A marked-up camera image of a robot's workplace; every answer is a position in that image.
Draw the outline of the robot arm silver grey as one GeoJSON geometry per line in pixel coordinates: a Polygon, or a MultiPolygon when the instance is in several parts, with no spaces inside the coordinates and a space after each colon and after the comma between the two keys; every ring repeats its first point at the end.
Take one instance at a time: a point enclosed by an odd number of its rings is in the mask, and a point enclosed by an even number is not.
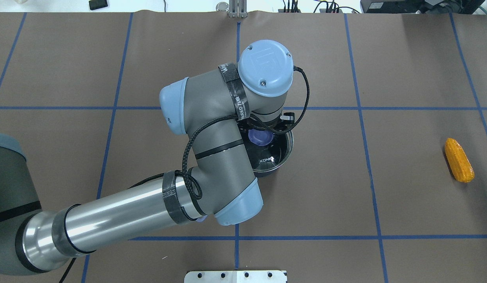
{"type": "Polygon", "coordinates": [[[186,77],[159,92],[173,134],[187,137],[179,169],[150,173],[128,188],[60,211],[42,208],[20,143],[0,133],[0,274],[58,269],[142,233],[213,215],[222,226],[256,216],[264,201],[243,127],[289,134],[283,106],[299,71],[274,40],[248,44],[237,62],[186,77]]]}

